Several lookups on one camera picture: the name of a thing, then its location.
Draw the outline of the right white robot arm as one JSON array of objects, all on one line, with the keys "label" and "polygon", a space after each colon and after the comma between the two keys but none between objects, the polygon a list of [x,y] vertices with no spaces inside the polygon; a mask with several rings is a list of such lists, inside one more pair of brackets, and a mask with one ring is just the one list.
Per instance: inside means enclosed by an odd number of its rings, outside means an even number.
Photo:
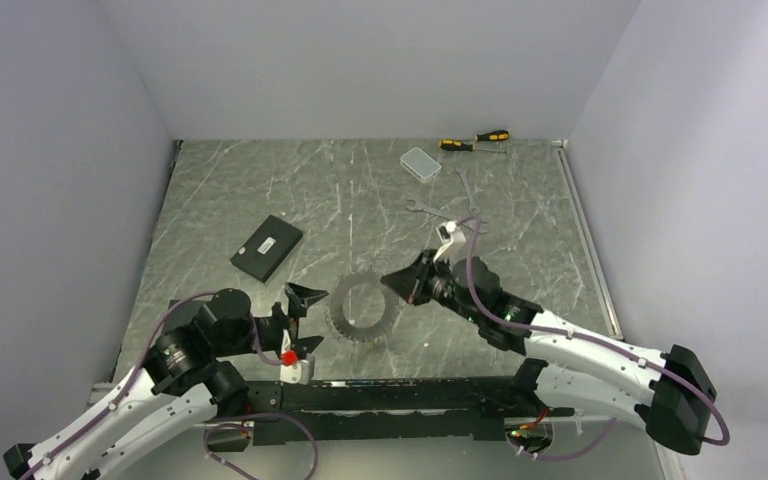
[{"label": "right white robot arm", "polygon": [[382,284],[410,305],[439,304],[475,325],[489,345],[523,356],[526,378],[510,391],[520,413],[593,408],[684,455],[729,443],[716,388],[693,350],[609,338],[505,291],[478,257],[450,263],[434,256],[422,251],[411,265],[383,275]]}]

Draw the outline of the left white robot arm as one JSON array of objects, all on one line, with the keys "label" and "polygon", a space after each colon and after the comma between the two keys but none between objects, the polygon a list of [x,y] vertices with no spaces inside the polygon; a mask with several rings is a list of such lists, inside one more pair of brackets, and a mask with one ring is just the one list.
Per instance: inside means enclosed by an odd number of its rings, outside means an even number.
[{"label": "left white robot arm", "polygon": [[252,388],[230,357],[255,354],[279,369],[279,383],[312,380],[319,336],[302,337],[299,322],[325,290],[288,283],[285,304],[255,316],[249,295],[226,288],[174,303],[157,323],[134,366],[76,420],[38,443],[3,455],[14,479],[104,479],[189,428],[248,432],[256,420],[284,418],[280,392]]}]

